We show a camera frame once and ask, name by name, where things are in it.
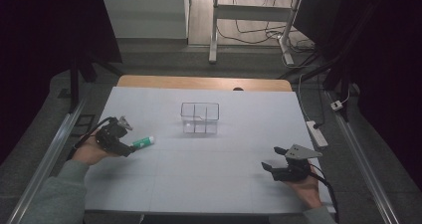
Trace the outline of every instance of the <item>transparent plastic box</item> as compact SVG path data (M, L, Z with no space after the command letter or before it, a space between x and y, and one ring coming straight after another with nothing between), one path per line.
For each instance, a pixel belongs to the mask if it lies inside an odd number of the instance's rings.
M183 132L217 133L220 108L216 103L183 103Z

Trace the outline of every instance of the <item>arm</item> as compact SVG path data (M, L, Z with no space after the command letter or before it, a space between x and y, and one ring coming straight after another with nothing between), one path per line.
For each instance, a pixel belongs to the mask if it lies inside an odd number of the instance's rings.
M310 224L335 224L326 207L322 206L319 199L318 181L308 176L306 179L298 182L285 182L290 186L304 201L310 209L304 212L305 217Z
M90 137L63 166L57 177L48 178L34 197L21 223L82 223L87 190L84 178L90 165L111 154Z

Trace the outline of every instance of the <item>white tabletop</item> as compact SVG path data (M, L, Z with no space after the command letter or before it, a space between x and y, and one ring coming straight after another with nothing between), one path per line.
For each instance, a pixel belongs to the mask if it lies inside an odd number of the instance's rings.
M182 103L218 103L217 133L184 133ZM280 214L306 209L261 166L262 161L286 166L274 146L313 149L295 93L113 88L101 119L121 115L134 128L121 142L153 135L155 144L92 166L87 210ZM312 163L319 166L316 159ZM333 212L326 188L319 188Z

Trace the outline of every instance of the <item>green marker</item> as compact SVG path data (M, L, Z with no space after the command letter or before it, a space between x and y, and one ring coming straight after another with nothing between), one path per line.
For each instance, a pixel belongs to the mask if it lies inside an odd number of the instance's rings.
M145 137L143 139L140 139L138 141L135 141L132 144L136 149L141 149L141 148L144 148L144 147L147 147L147 146L154 144L154 142L155 142L154 137L149 136L149 137Z

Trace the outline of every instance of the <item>gray sleeve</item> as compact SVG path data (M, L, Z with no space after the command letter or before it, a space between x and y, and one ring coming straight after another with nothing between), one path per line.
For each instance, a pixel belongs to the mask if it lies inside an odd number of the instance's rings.
M74 160L65 163L57 177L49 177L35 195L21 223L78 223L85 212L84 178L89 166Z
M325 206L305 211L304 215L310 224L335 224Z

